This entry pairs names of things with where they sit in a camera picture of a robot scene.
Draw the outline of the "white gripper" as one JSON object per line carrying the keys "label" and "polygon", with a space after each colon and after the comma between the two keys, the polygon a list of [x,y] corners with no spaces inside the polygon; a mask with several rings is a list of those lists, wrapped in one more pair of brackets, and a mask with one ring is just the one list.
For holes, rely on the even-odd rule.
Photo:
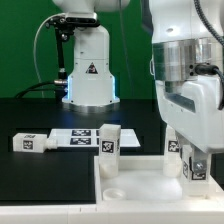
{"label": "white gripper", "polygon": [[198,76],[182,85],[181,94],[165,92],[165,83],[156,81],[156,93],[163,121],[176,132],[182,159],[191,155],[195,174],[210,170],[211,155],[224,153],[224,108],[218,77]]}

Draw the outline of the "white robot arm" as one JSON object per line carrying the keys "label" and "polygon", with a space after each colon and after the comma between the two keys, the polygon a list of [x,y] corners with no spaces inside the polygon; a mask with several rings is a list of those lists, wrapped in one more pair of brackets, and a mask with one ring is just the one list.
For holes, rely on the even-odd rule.
{"label": "white robot arm", "polygon": [[[108,106],[112,82],[106,73],[108,45],[100,40],[95,53],[87,39],[104,29],[97,12],[114,11],[130,0],[53,0],[75,32],[78,65],[68,77],[67,106]],[[222,0],[148,0],[153,25],[152,49],[160,115],[181,137],[192,155],[193,174],[210,168],[210,156],[224,152]]]}

